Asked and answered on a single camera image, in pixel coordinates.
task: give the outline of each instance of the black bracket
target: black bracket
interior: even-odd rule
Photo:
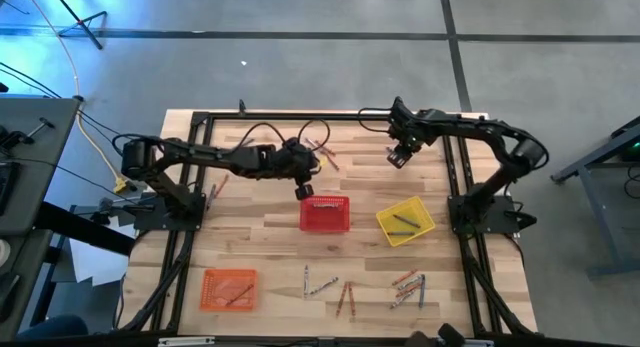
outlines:
[[[144,210],[131,211],[136,216],[133,228],[142,231],[197,231],[204,216],[206,196],[191,194],[193,208],[186,214],[175,216],[162,197],[144,200]]]
[[[247,106],[245,106],[242,99],[240,99],[240,102],[238,102],[238,113],[241,117],[244,117],[247,114]]]
[[[460,206],[464,196],[449,196],[449,216],[451,226],[456,234],[477,233],[518,233],[521,228],[513,213],[513,202],[509,197],[495,196],[493,205],[480,223],[469,223],[461,213]]]
[[[191,115],[191,127],[198,127],[207,120],[209,114],[207,112],[193,112]]]

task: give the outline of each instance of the yellow cable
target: yellow cable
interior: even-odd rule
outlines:
[[[47,15],[44,13],[44,11],[42,11],[42,8],[40,8],[40,5],[38,5],[38,2],[36,2],[36,0],[31,0],[31,2],[33,2],[33,4],[36,6],[36,8],[40,12],[44,20],[49,25],[49,28],[51,28],[51,31],[53,31],[53,34],[58,38],[60,45],[62,45],[62,49],[66,53],[67,58],[69,59],[69,64],[71,65],[71,71],[73,72],[73,82],[75,84],[76,96],[80,96],[80,84],[78,82],[78,72],[76,71],[76,66],[73,63],[73,59],[71,58],[71,54],[69,53],[67,46],[65,45],[62,38],[58,35],[58,32],[56,31],[55,27],[53,27],[53,25],[51,24],[51,21],[49,21],[49,18],[47,18]],[[80,111],[82,110],[81,108],[82,106],[78,108],[78,113],[76,114],[76,122],[78,124],[78,128],[80,128],[80,132],[82,132],[82,134],[87,138],[87,141],[89,141],[89,143],[93,146],[93,148],[95,148],[95,150],[98,151],[104,163],[111,170],[111,173],[115,178],[115,184],[116,184],[113,191],[115,193],[120,193],[127,187],[126,185],[127,180],[120,173],[118,173],[118,171],[116,171],[116,169],[113,167],[113,165],[111,164],[107,156],[105,156],[104,151],[100,149],[100,147],[95,143],[95,141],[91,139],[87,131],[84,130],[84,127],[82,126],[82,118],[80,118],[81,117]]]

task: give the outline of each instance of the black cable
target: black cable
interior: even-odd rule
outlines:
[[[21,10],[20,8],[18,8],[18,7],[16,7],[16,6],[12,5],[11,3],[7,2],[7,1],[4,1],[4,3],[5,3],[5,4],[7,4],[9,7],[13,8],[14,10],[16,10],[16,11],[18,11],[18,12],[22,13],[23,15],[30,15],[30,14],[31,14],[31,13],[29,13],[29,12],[25,12],[25,11]]]
[[[518,249],[518,252],[520,253],[520,260],[522,261],[522,267],[524,268],[524,253],[522,252],[522,247],[520,247],[520,244],[510,234],[503,233],[502,235],[505,236],[509,241],[511,241],[511,243],[513,243],[513,245]]]
[[[362,107],[359,111],[358,114],[356,115],[356,118],[358,119],[358,123],[360,124],[360,126],[362,126],[362,128],[366,129],[367,131],[371,131],[371,132],[380,132],[380,133],[387,133],[387,130],[377,130],[377,129],[373,129],[370,127],[365,126],[362,123],[362,119],[360,119],[360,115],[362,114],[362,112],[364,111],[391,111],[391,108],[373,108],[373,107]]]
[[[80,114],[81,114],[81,115],[83,115],[84,117],[87,117],[87,118],[88,118],[88,119],[90,119],[93,123],[95,123],[95,124],[97,124],[98,126],[100,126],[100,127],[104,128],[104,129],[106,129],[106,130],[107,130],[107,131],[109,131],[109,132],[112,132],[112,133],[117,134],[117,135],[118,135],[118,134],[121,134],[120,132],[118,132],[118,131],[114,130],[113,128],[110,128],[110,127],[108,127],[108,126],[105,126],[104,124],[102,124],[102,123],[100,123],[100,122],[96,121],[96,119],[95,119],[95,118],[93,118],[93,117],[89,116],[86,112],[84,112],[84,111],[82,111],[82,110],[78,110],[78,113],[80,113]]]
[[[27,86],[29,86],[29,87],[31,87],[31,88],[35,88],[35,89],[39,90],[40,92],[42,92],[42,93],[43,93],[45,96],[47,96],[47,97],[50,97],[50,98],[56,98],[56,97],[54,97],[52,94],[50,94],[50,93],[48,93],[47,91],[43,90],[42,88],[40,88],[40,87],[38,87],[38,86],[34,86],[34,85],[32,85],[31,83],[29,83],[29,82],[27,82],[27,81],[23,80],[22,78],[20,78],[20,77],[18,77],[18,76],[16,76],[16,75],[14,75],[14,74],[13,74],[13,73],[11,73],[11,72],[7,72],[7,71],[5,71],[5,70],[3,70],[3,69],[0,69],[0,72],[4,72],[4,73],[8,74],[9,76],[11,76],[11,77],[13,77],[13,78],[17,79],[18,81],[20,81],[20,82],[22,82],[22,83],[26,84]]]
[[[96,127],[96,125],[92,124],[91,122],[87,121],[84,116],[80,116],[80,118],[84,121],[84,123],[88,124],[89,126],[93,127],[93,129],[96,130],[96,132],[98,132],[102,137],[104,137],[107,142],[111,143],[111,138],[107,137],[106,134],[104,134],[102,131],[100,131],[100,129],[98,127]]]
[[[30,159],[30,158],[17,158],[17,157],[11,157],[11,158],[9,158],[9,160],[15,160],[15,161],[27,161],[27,162],[37,162],[37,163],[42,163],[42,164],[49,165],[49,166],[54,167],[54,168],[59,168],[59,169],[61,169],[61,170],[65,171],[65,172],[67,172],[67,173],[68,173],[68,174],[70,174],[70,175],[73,175],[73,176],[75,176],[75,177],[77,177],[77,178],[79,178],[79,179],[81,179],[81,180],[83,180],[83,181],[85,181],[85,182],[87,182],[87,183],[89,183],[89,184],[92,184],[92,185],[94,185],[94,186],[96,186],[96,187],[98,187],[98,188],[101,188],[101,189],[103,189],[103,190],[105,190],[105,191],[109,192],[110,194],[112,194],[112,195],[114,195],[114,196],[118,197],[119,199],[123,199],[123,200],[125,200],[126,202],[129,202],[129,203],[134,204],[134,205],[138,205],[136,202],[134,202],[134,201],[132,201],[132,200],[130,200],[130,199],[128,199],[128,198],[124,198],[124,197],[122,197],[122,196],[120,196],[120,195],[116,194],[115,192],[113,192],[113,191],[109,190],[109,189],[108,189],[108,188],[106,188],[105,186],[102,186],[102,185],[100,185],[100,184],[97,184],[97,183],[95,183],[95,182],[93,182],[93,181],[91,181],[91,180],[89,180],[89,179],[87,179],[87,178],[85,178],[85,177],[82,177],[82,176],[80,176],[79,174],[77,174],[77,173],[75,173],[75,172],[72,172],[72,171],[70,171],[70,170],[68,170],[68,169],[66,169],[66,168],[64,168],[64,167],[61,167],[61,166],[59,166],[59,165],[57,165],[57,164],[50,163],[50,162],[47,162],[47,161],[41,161],[41,160],[36,160],[36,159]]]
[[[324,145],[327,144],[327,142],[329,141],[329,137],[331,137],[331,127],[329,127],[329,124],[327,123],[327,121],[325,120],[319,120],[319,119],[315,119],[315,120],[309,120],[307,121],[305,124],[302,125],[302,127],[300,127],[300,131],[298,131],[298,142],[302,141],[302,132],[304,132],[304,129],[307,128],[310,124],[312,124],[313,122],[322,122],[325,127],[327,127],[327,137],[325,137],[324,141],[322,141],[322,143],[320,143],[317,147],[315,147],[314,149],[311,150],[311,152],[315,152],[317,150],[319,150],[320,148],[324,147]]]
[[[36,79],[34,79],[34,78],[32,78],[32,77],[28,76],[27,74],[22,73],[22,72],[18,71],[17,69],[15,69],[15,68],[13,68],[13,67],[11,67],[11,66],[7,65],[6,63],[2,63],[2,62],[0,62],[0,66],[3,66],[3,67],[5,67],[5,68],[8,68],[8,69],[10,69],[10,70],[11,70],[11,71],[13,71],[13,72],[15,72],[15,73],[17,73],[17,74],[19,74],[19,75],[21,75],[21,76],[23,76],[23,77],[25,77],[25,78],[28,78],[28,79],[29,79],[29,80],[31,80],[33,83],[35,83],[35,84],[39,85],[40,87],[42,87],[42,88],[46,89],[47,91],[49,91],[49,93],[51,93],[52,95],[56,96],[57,98],[62,98],[62,97],[60,97],[60,95],[59,95],[59,94],[55,93],[51,88],[49,88],[49,87],[45,86],[44,84],[42,84],[42,83],[38,82]]]
[[[631,166],[629,166],[629,168],[627,168],[627,177],[629,177],[629,178],[624,182],[624,186],[623,186],[624,193],[628,197],[633,198],[633,199],[640,199],[640,195],[634,195],[631,192],[629,192],[629,185],[631,184],[631,182],[640,183],[640,172],[635,174],[635,175],[631,174],[631,171],[634,168],[638,168],[638,167],[640,167],[640,162],[636,162],[636,163],[632,164]]]
[[[269,122],[259,122],[259,123],[254,124],[253,126],[251,126],[251,128],[249,128],[247,133],[245,133],[244,136],[240,139],[240,142],[238,142],[238,144],[235,147],[233,147],[229,152],[226,152],[225,155],[228,156],[228,155],[234,154],[240,147],[242,147],[242,144],[247,139],[247,137],[249,137],[249,134],[251,134],[251,132],[253,132],[254,129],[256,129],[256,128],[260,127],[260,126],[267,126],[267,127],[271,128],[278,135],[278,137],[280,137],[280,140],[282,141],[282,143],[286,142],[284,137],[282,137],[282,134],[280,133],[280,131],[276,127],[274,127],[271,123],[269,123]]]
[[[513,198],[511,198],[511,196],[507,195],[507,192],[509,190],[509,186],[511,186],[511,183],[513,183],[513,182],[509,182],[509,183],[507,183],[506,186],[504,186],[504,191],[502,192],[502,196],[505,197],[505,198],[511,199],[511,203],[513,203],[514,205],[518,205],[519,207],[518,207],[518,209],[516,209],[516,212],[520,212],[524,208],[524,203],[522,203],[520,201],[514,201]]]

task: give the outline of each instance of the white paper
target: white paper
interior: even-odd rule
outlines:
[[[109,218],[109,228],[126,236],[134,238],[133,225],[119,227],[118,217]],[[81,282],[92,278],[93,286],[120,280],[129,264],[127,256],[93,247],[87,243],[73,239],[69,240],[73,269],[76,281]]]

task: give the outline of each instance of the gray workbench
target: gray workbench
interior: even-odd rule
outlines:
[[[34,136],[33,145],[14,148],[14,157],[57,164],[78,106],[75,99],[0,98],[0,125],[8,131],[29,132],[39,124],[40,117],[55,125],[55,129]],[[55,168],[43,163],[18,162],[22,165],[21,173],[5,214],[0,217],[0,238],[11,245],[11,255],[0,267],[0,274],[13,271],[21,278],[11,315],[0,323],[0,341],[12,339],[20,326],[53,234],[32,230],[32,226]]]

